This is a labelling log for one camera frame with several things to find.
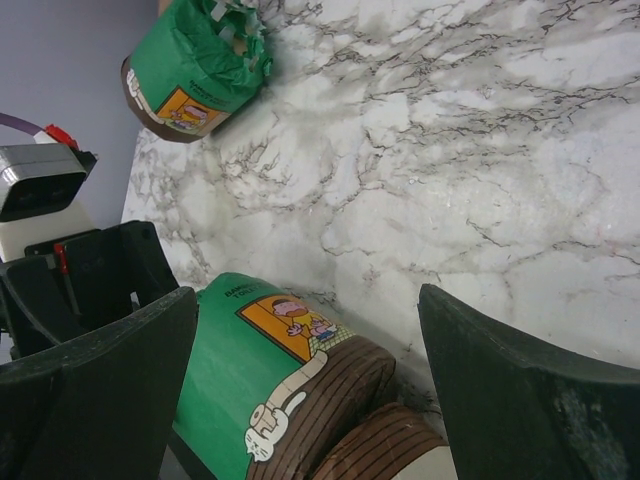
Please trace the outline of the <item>green brown roll front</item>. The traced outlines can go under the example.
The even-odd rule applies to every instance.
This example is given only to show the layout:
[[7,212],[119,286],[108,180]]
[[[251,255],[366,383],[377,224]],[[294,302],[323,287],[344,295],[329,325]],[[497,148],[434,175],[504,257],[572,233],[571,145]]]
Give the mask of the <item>green brown roll front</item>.
[[193,479],[308,479],[397,392],[395,358],[261,279],[216,277],[169,446]]

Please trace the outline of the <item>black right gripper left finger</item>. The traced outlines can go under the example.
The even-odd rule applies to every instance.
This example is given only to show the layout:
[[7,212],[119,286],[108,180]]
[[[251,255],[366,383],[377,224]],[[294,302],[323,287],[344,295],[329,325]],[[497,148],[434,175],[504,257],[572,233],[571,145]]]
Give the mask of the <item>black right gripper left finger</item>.
[[1,367],[4,479],[155,479],[195,338],[180,287],[131,315]]

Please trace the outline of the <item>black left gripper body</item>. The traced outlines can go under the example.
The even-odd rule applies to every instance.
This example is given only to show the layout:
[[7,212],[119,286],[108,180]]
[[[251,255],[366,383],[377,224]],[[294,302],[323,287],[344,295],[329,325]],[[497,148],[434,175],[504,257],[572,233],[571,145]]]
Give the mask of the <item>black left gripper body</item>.
[[147,221],[47,240],[24,253],[1,265],[1,329],[14,360],[120,320],[178,287]]

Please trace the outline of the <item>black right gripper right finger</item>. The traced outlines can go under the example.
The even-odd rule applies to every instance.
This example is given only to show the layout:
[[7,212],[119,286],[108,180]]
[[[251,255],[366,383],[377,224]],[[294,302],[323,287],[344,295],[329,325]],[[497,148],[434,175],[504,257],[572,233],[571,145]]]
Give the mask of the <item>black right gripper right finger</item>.
[[425,284],[418,311],[461,479],[636,479],[639,372],[560,348]]

